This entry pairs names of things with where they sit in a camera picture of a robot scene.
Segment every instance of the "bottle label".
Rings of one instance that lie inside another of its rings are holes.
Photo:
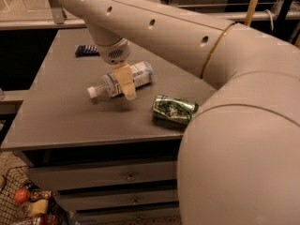
[[[135,87],[140,87],[152,81],[153,70],[149,63],[140,62],[130,66]],[[122,94],[122,89],[113,73],[104,75],[102,80],[106,85],[106,92],[110,97]]]

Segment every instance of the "drawer handle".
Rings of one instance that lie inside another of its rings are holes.
[[[141,215],[138,214],[136,221],[141,221],[141,220],[142,220]]]
[[[135,180],[135,176],[130,172],[128,177],[127,177],[127,181],[128,182],[133,182]]]
[[[134,205],[134,206],[140,205],[138,198],[134,198],[132,205]]]

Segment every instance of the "table top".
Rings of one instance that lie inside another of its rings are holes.
[[[152,83],[137,98],[91,99],[87,88],[112,67],[100,57],[76,57],[79,45],[94,44],[87,29],[59,30],[1,146],[35,150],[110,143],[180,139],[185,130],[152,116],[157,95],[185,98],[202,105],[215,89],[206,82],[130,42],[127,62],[147,61]]]

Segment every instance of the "cable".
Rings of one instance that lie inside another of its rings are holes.
[[[271,31],[273,32],[273,30],[274,30],[273,13],[272,13],[270,10],[268,10],[268,9],[266,9],[264,12],[265,12],[266,14],[268,14],[269,17],[270,17]]]

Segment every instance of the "green can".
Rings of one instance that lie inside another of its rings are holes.
[[[153,116],[187,125],[199,110],[196,102],[157,95],[153,102]]]

